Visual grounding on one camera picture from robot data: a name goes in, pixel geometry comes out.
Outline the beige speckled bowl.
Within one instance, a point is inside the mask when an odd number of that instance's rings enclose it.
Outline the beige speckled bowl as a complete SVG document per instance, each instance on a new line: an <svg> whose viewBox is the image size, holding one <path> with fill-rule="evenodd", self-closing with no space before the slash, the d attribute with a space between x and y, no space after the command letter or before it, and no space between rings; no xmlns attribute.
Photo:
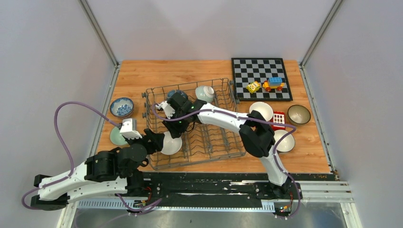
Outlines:
<svg viewBox="0 0 403 228"><path fill-rule="evenodd" d="M182 138L172 138L170 132L164 132L163 148L161 153L165 155L173 155L182 147Z"/></svg>

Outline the grey wire dish rack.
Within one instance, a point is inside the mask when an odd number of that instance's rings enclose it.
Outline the grey wire dish rack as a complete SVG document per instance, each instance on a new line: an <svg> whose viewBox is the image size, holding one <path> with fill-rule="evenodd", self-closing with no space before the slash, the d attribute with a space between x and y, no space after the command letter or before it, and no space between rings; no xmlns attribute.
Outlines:
<svg viewBox="0 0 403 228"><path fill-rule="evenodd" d="M151 110L154 103L160 103L167 98L172 90L182 90L190 101L196 100L195 90L199 86L211 86L214 90L212 104L222 109L236 112L238 100L234 97L233 81L227 78L211 79L176 85L166 85L148 88L142 93L145 98L145 111L142 116L146 127L155 133L166 132L162 120L155 117ZM241 138L234 132L214 125L190 124L182 134L182 147L173 155L156 152L148 156L150 166L154 170L189 166L199 163L242 157L246 154Z"/></svg>

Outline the blue floral white bowl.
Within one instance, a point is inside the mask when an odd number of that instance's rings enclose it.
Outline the blue floral white bowl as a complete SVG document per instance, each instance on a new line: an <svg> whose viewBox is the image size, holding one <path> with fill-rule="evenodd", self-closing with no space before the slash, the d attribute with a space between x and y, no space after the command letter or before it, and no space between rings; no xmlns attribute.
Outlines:
<svg viewBox="0 0 403 228"><path fill-rule="evenodd" d="M111 103L109 111L117 118L126 118L133 113L134 103L128 97L120 97Z"/></svg>

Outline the cream beige bowl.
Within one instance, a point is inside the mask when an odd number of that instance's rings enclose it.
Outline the cream beige bowl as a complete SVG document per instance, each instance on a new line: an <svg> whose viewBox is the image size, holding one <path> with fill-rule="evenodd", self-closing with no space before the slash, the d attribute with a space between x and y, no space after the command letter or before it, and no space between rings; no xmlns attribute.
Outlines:
<svg viewBox="0 0 403 228"><path fill-rule="evenodd" d="M249 107L249 112L251 113L252 111L259 112L266 121L272 120L273 115L274 115L274 111L273 111L272 107L265 102L254 102Z"/></svg>

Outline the dark blue white bowl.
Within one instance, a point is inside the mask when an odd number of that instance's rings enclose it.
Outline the dark blue white bowl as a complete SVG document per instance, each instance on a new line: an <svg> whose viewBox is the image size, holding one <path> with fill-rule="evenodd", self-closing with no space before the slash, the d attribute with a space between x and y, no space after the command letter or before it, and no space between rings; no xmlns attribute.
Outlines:
<svg viewBox="0 0 403 228"><path fill-rule="evenodd" d="M288 133L286 130L276 130L274 131L274 139L275 142L277 143L282 136L284 136L286 133ZM290 152L293 150L295 147L295 139L294 137L290 134L287 137L285 137L277 146L277 152L278 153L286 153Z"/></svg>

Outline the black striped bowl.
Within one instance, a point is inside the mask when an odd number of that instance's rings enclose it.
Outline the black striped bowl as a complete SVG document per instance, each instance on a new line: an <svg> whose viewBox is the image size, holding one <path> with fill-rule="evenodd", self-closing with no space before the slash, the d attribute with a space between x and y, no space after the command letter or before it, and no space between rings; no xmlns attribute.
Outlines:
<svg viewBox="0 0 403 228"><path fill-rule="evenodd" d="M300 126L309 123L311 120L311 112L302 105L294 104L287 110L287 118L292 125Z"/></svg>

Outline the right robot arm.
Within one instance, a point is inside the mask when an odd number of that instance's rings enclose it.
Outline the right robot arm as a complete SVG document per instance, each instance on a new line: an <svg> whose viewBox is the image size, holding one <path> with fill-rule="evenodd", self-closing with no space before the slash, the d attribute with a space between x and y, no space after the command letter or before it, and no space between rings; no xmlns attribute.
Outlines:
<svg viewBox="0 0 403 228"><path fill-rule="evenodd" d="M163 111L165 117L156 114L170 132L172 138L178 138L191 123L214 125L237 133L244 149L250 155L259 158L263 164L271 185L272 194L284 198L294 187L294 198L301 199L300 189L286 170L277 152L280 140L275 140L272 122L265 120L259 111L248 113L228 111L216 107L203 100L194 102L186 99L180 93L173 94L167 101L155 103L152 112Z"/></svg>

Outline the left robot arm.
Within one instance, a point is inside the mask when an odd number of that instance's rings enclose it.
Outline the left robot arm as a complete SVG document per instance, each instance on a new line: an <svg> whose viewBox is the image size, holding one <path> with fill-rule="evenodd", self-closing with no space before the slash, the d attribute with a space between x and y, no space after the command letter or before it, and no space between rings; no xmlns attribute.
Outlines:
<svg viewBox="0 0 403 228"><path fill-rule="evenodd" d="M153 187L145 183L143 172L138 168L148 165L149 154L178 151L181 145L175 143L169 131L154 133L145 129L141 134L126 127L121 127L119 131L127 147L101 151L57 176L38 174L34 180L37 195L32 196L30 204L24 206L53 211L97 195L151 197Z"/></svg>

